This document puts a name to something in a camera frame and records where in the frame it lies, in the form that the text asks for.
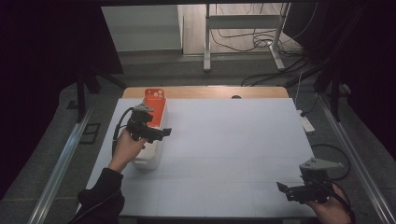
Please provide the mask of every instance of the black curtain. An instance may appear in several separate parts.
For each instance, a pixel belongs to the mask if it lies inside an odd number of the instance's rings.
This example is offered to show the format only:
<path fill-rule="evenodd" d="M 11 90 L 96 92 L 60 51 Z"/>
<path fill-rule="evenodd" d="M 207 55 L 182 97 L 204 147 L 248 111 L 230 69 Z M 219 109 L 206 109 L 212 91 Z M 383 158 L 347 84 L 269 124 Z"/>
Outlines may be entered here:
<path fill-rule="evenodd" d="M 394 2 L 371 2 L 348 39 L 337 64 L 341 79 L 351 89 L 349 104 L 394 159 L 395 10 Z"/>
<path fill-rule="evenodd" d="M 51 122 L 62 89 L 91 68 L 122 68 L 100 6 L 0 3 L 0 198 Z"/>

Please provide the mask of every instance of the human arm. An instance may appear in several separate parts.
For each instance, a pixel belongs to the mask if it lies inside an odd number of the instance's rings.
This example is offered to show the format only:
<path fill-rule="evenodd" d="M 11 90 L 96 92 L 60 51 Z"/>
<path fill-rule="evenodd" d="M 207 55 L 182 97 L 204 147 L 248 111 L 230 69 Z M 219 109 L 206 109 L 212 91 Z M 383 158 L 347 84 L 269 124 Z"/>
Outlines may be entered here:
<path fill-rule="evenodd" d="M 344 201 L 348 202 L 347 196 L 336 185 L 332 185 L 334 192 L 339 195 Z M 351 216 L 346 208 L 334 197 L 326 203 L 306 202 L 317 215 L 321 224 L 347 224 L 352 223 Z"/>
<path fill-rule="evenodd" d="M 118 216 L 124 205 L 120 191 L 122 170 L 144 148 L 147 139 L 134 141 L 128 131 L 119 137 L 113 158 L 102 170 L 92 189 L 84 189 L 78 194 L 81 207 L 69 223 L 118 223 Z"/>

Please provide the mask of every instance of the black sleeve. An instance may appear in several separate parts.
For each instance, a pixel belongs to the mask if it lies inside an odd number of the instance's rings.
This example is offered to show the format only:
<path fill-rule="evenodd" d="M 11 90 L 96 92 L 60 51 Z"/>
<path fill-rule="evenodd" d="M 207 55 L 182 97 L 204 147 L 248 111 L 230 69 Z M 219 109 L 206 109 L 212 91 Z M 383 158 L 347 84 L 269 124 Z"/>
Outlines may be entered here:
<path fill-rule="evenodd" d="M 119 223 L 124 206 L 120 186 L 123 175 L 104 168 L 92 189 L 78 194 L 81 207 L 69 223 Z"/>

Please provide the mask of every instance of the white table surface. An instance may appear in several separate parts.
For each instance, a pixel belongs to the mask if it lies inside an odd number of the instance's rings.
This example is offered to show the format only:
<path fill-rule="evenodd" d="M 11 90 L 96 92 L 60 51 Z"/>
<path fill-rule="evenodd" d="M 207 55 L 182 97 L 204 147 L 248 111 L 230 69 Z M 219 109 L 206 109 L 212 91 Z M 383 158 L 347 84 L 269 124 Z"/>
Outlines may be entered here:
<path fill-rule="evenodd" d="M 87 185 L 111 159 L 121 114 L 142 99 L 119 99 Z M 302 185 L 299 164 L 313 157 L 294 103 L 285 99 L 168 99 L 172 133 L 160 166 L 123 174 L 121 215 L 138 217 L 314 217 L 288 202 L 276 181 Z"/>

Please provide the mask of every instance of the metal frame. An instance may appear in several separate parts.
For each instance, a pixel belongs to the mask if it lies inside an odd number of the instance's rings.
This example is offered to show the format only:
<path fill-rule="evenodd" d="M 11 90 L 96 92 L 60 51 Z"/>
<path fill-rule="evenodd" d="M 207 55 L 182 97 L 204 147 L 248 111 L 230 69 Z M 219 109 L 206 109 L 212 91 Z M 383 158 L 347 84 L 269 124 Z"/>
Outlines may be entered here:
<path fill-rule="evenodd" d="M 369 199 L 371 200 L 376 212 L 378 213 L 378 216 L 381 218 L 382 223 L 395 224 L 395 217 L 392 214 L 387 201 L 382 195 L 378 185 L 369 174 L 367 168 L 363 164 L 361 157 L 357 153 L 356 149 L 353 147 L 353 144 L 349 140 L 347 132 L 343 128 L 343 125 L 341 124 L 341 122 L 338 122 L 332 115 L 332 111 L 329 108 L 329 103 L 327 102 L 326 98 L 322 97 L 322 95 L 320 94 L 319 99 L 321 107 L 325 112 L 327 119 L 332 125 L 332 128 L 334 129 L 338 140 L 343 146 L 345 153 L 348 155 L 350 162 L 361 184 L 366 190 L 366 193 L 369 196 Z"/>
<path fill-rule="evenodd" d="M 204 71 L 210 71 L 210 41 L 211 29 L 275 29 L 274 40 L 270 44 L 270 51 L 276 63 L 277 70 L 285 70 L 285 65 L 279 57 L 277 42 L 279 41 L 282 28 L 285 23 L 286 14 L 290 3 L 283 6 L 280 15 L 216 15 L 210 16 L 209 4 L 206 4 L 205 16 L 205 49 L 204 49 Z"/>
<path fill-rule="evenodd" d="M 78 145 L 79 138 L 84 132 L 85 126 L 87 125 L 88 119 L 90 118 L 93 111 L 93 104 L 87 110 L 84 118 L 80 123 L 76 123 L 73 131 L 71 132 L 69 139 L 64 146 L 59 160 L 57 161 L 52 174 L 49 177 L 46 187 L 44 188 L 37 204 L 35 205 L 35 210 L 33 211 L 28 223 L 43 223 L 50 206 L 52 205 L 53 199 L 55 198 L 56 192 L 58 191 L 62 180 L 64 179 L 64 174 L 66 173 L 67 167 L 73 157 L 75 149 Z"/>

